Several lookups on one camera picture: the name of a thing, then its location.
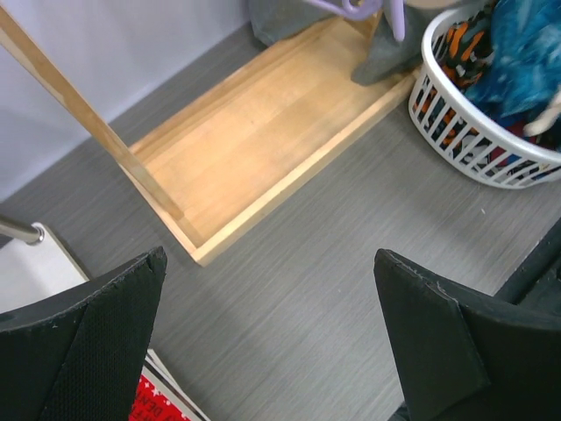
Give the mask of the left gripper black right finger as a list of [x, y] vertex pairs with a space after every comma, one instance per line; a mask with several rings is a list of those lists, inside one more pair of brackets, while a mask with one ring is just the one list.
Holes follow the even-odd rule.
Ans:
[[557, 420], [560, 282], [509, 303], [390, 250], [373, 274], [408, 420]]

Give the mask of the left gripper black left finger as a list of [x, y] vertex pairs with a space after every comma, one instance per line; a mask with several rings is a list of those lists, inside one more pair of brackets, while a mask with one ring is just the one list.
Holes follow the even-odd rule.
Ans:
[[1, 316], [3, 420], [126, 420], [167, 270], [160, 246]]

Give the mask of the blue patterned shorts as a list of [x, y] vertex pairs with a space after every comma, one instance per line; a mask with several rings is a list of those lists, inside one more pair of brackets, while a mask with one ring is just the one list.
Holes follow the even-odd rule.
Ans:
[[499, 1], [490, 68], [465, 96], [499, 118], [541, 109], [560, 85], [560, 2]]

